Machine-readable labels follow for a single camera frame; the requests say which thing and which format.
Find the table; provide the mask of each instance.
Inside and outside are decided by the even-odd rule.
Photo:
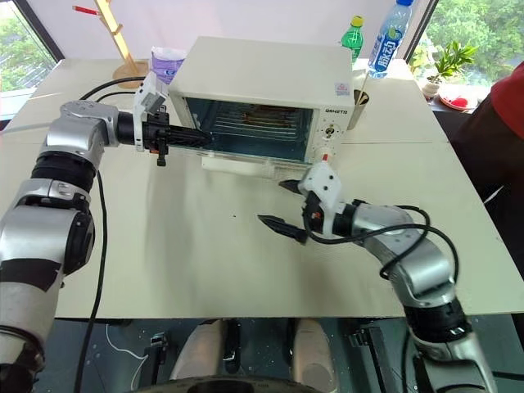
[[[64,60],[43,81],[0,138],[0,214],[29,177],[59,106],[109,80],[118,64]],[[366,91],[371,102],[340,149],[347,200],[427,210],[458,248],[465,311],[524,311],[522,280],[407,65],[395,61],[391,76],[369,81]],[[399,91],[404,100],[391,100]],[[105,103],[130,109],[132,98]],[[203,170],[190,151],[171,149],[167,162],[158,168],[154,156],[130,146],[106,149],[100,170],[109,248],[98,318],[402,315],[364,249],[301,246],[256,218],[272,214],[300,225],[300,196],[274,180]],[[91,194],[100,230],[97,187]],[[97,242],[89,264],[65,279],[57,317],[89,315],[100,251]]]

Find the blue bottle label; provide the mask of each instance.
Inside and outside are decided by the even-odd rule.
[[[384,72],[387,70],[396,49],[400,45],[402,39],[402,32],[396,29],[390,29],[387,34],[379,36],[373,48],[372,59],[374,59],[371,66],[376,72]]]

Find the white cable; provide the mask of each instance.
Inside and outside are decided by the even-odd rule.
[[[123,348],[118,348],[117,346],[115,346],[115,344],[113,344],[111,342],[111,339],[109,338],[109,324],[106,324],[106,339],[107,339],[107,342],[109,343],[109,345],[111,346],[111,348],[113,348],[114,350],[116,350],[118,352],[124,352],[126,354],[129,354],[129,355],[133,356],[135,359],[138,359],[138,360],[142,361],[138,365],[137,370],[134,372],[133,378],[131,379],[131,390],[134,390],[134,380],[137,379],[138,372],[140,371],[140,368],[142,368],[144,363],[146,363],[146,360],[149,357],[149,355],[138,356],[137,354],[135,354],[134,352],[131,352],[130,350],[125,350]]]

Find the paper sticker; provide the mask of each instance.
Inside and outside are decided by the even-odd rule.
[[[337,96],[349,96],[350,95],[350,84],[336,83],[335,94]]]

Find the potted plant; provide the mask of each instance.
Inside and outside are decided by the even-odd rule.
[[[435,61],[436,75],[427,77],[427,83],[422,87],[422,93],[426,98],[433,98],[445,78],[449,78],[463,72],[465,64],[472,64],[473,57],[478,47],[471,45],[462,46],[457,41],[448,43],[445,49],[440,48],[437,52],[438,61]]]

